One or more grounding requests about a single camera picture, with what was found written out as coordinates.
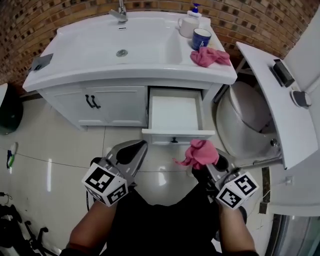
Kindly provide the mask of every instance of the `faucet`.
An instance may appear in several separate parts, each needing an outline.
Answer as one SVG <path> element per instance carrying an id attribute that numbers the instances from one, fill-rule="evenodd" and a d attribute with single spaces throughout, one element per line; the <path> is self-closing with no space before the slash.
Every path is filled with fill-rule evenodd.
<path id="1" fill-rule="evenodd" d="M 109 14 L 116 17 L 118 19 L 118 23 L 126 23 L 128 21 L 128 18 L 124 0 L 119 0 L 119 12 L 111 9 L 109 11 Z"/>

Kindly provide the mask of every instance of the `tile floor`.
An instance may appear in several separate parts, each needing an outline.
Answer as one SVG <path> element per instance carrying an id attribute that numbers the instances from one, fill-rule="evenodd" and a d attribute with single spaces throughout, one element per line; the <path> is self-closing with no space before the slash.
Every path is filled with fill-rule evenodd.
<path id="1" fill-rule="evenodd" d="M 43 99 L 24 102 L 24 114 L 17 131 L 0 136 L 0 191 L 9 193 L 23 220 L 30 220 L 37 234 L 48 227 L 44 244 L 56 252 L 63 249 L 73 227 L 86 214 L 86 189 L 81 183 L 90 161 L 101 157 L 114 145 L 140 139 L 141 129 L 132 127 L 89 127 L 83 132 L 73 127 Z M 215 129 L 207 114 L 207 129 Z M 223 150 L 218 135 L 211 138 Z M 7 149 L 18 142 L 12 169 L 6 169 Z M 186 168 L 177 166 L 172 157 L 184 159 L 187 146 L 150 145 L 135 180 L 138 192 L 150 204 L 172 205 L 181 200 L 196 184 Z M 262 184 L 261 169 L 250 173 Z M 265 254 L 273 216 L 259 214 L 258 199 L 262 190 L 247 202 L 247 227 L 257 252 Z M 6 198 L 0 198 L 4 204 Z"/>

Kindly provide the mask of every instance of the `drawer handle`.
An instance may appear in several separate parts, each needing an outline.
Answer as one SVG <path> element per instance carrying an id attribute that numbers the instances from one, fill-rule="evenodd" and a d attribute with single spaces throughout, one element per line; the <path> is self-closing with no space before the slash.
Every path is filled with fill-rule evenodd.
<path id="1" fill-rule="evenodd" d="M 171 142 L 172 142 L 172 143 L 178 143 L 178 141 L 176 140 L 176 137 L 172 137 Z"/>
<path id="2" fill-rule="evenodd" d="M 94 95 L 91 95 L 91 99 L 92 99 L 93 105 L 94 105 L 97 109 L 100 109 L 101 106 L 98 106 L 97 103 L 95 102 L 95 96 L 94 96 Z"/>
<path id="3" fill-rule="evenodd" d="M 94 106 L 92 106 L 91 103 L 89 102 L 89 95 L 88 94 L 85 95 L 85 100 L 86 100 L 86 103 L 88 103 L 88 105 L 90 106 L 90 108 L 93 109 Z"/>

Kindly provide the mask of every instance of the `open drawer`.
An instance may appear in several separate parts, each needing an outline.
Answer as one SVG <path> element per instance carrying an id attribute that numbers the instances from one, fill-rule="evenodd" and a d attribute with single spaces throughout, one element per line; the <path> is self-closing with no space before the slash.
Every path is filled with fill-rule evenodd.
<path id="1" fill-rule="evenodd" d="M 155 145 L 189 145 L 192 139 L 206 140 L 214 130 L 204 130 L 200 91 L 151 88 L 148 129 L 142 136 Z"/>

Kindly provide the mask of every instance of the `pink cloth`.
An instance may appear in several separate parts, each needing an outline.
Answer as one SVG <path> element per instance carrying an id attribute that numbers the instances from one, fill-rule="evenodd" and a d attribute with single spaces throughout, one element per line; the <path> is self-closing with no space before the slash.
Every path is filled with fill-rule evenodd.
<path id="1" fill-rule="evenodd" d="M 206 164 L 217 164 L 219 154 L 215 146 L 209 140 L 193 139 L 190 147 L 185 152 L 185 160 L 182 162 L 173 159 L 182 166 L 193 166 L 200 170 Z"/>
<path id="2" fill-rule="evenodd" d="M 230 55 L 228 53 L 209 47 L 200 47 L 199 51 L 192 51 L 190 58 L 194 63 L 205 68 L 214 62 L 231 66 Z"/>

